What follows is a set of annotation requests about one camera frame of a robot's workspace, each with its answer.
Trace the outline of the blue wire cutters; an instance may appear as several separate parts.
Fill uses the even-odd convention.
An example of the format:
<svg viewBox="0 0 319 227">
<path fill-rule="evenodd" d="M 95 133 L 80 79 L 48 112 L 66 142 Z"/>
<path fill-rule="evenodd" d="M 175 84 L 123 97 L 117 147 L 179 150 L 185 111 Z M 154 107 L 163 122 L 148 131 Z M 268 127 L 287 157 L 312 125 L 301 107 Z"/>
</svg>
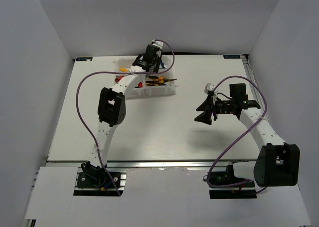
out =
<svg viewBox="0 0 319 227">
<path fill-rule="evenodd" d="M 160 68 L 161 69 L 166 69 L 166 64 L 163 62 L 163 60 L 160 60 Z"/>
</svg>

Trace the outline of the yellow handle screwdriver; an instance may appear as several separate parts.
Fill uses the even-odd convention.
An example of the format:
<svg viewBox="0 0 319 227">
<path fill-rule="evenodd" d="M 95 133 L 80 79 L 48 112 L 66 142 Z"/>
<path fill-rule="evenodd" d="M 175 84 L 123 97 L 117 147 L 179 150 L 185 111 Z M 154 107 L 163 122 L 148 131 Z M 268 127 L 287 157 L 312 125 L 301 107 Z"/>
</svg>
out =
<svg viewBox="0 0 319 227">
<path fill-rule="evenodd" d="M 128 69 L 125 69 L 125 68 L 119 68 L 119 70 L 120 70 L 121 72 L 129 72 L 129 70 L 128 70 Z"/>
</svg>

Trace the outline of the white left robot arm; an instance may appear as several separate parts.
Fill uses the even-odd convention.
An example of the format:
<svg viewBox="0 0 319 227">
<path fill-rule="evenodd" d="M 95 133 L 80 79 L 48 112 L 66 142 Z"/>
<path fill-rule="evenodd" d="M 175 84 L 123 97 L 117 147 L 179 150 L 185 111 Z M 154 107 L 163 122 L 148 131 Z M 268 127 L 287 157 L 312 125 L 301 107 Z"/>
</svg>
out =
<svg viewBox="0 0 319 227">
<path fill-rule="evenodd" d="M 112 87 L 102 88 L 98 103 L 98 133 L 89 133 L 93 137 L 92 157 L 81 165 L 84 172 L 89 173 L 88 181 L 96 187 L 105 182 L 107 155 L 116 128 L 126 116 L 126 95 L 133 91 L 139 83 L 159 72 L 163 41 L 153 40 L 132 63 L 128 72 Z"/>
</svg>

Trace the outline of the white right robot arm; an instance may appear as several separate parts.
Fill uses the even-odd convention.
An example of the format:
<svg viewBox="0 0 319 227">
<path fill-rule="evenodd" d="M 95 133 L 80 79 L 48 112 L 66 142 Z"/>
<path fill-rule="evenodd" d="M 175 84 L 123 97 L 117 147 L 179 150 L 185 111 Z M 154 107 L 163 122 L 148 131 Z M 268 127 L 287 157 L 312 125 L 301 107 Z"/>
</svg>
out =
<svg viewBox="0 0 319 227">
<path fill-rule="evenodd" d="M 262 117 L 256 100 L 250 100 L 244 83 L 231 84 L 230 98 L 221 100 L 214 86 L 205 87 L 207 98 L 197 108 L 196 122 L 212 124 L 218 115 L 232 114 L 247 127 L 260 152 L 255 161 L 233 162 L 226 167 L 225 177 L 218 180 L 210 174 L 210 184 L 237 186 L 242 181 L 254 181 L 260 187 L 294 186 L 298 182 L 300 150 L 282 139 Z"/>
</svg>

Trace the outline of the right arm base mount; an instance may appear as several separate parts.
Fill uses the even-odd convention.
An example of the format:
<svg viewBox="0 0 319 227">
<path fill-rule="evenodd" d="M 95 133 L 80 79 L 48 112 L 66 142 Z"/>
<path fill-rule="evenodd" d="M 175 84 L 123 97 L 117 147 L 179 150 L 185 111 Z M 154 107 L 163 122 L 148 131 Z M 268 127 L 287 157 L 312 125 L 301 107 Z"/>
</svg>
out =
<svg viewBox="0 0 319 227">
<path fill-rule="evenodd" d="M 256 199 L 254 182 L 243 183 L 245 179 L 235 177 L 233 166 L 215 167 L 210 176 L 209 183 L 215 188 L 209 188 L 211 200 Z"/>
</svg>

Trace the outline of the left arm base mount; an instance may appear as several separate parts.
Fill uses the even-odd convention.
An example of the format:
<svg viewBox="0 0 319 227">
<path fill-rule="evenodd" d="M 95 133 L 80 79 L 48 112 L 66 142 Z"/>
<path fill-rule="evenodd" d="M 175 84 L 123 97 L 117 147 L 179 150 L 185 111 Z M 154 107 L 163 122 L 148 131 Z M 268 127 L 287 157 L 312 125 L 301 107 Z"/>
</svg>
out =
<svg viewBox="0 0 319 227">
<path fill-rule="evenodd" d="M 93 166 L 90 162 L 82 163 L 77 174 L 73 195 L 90 197 L 119 197 L 125 186 L 125 173 L 110 171 Z"/>
</svg>

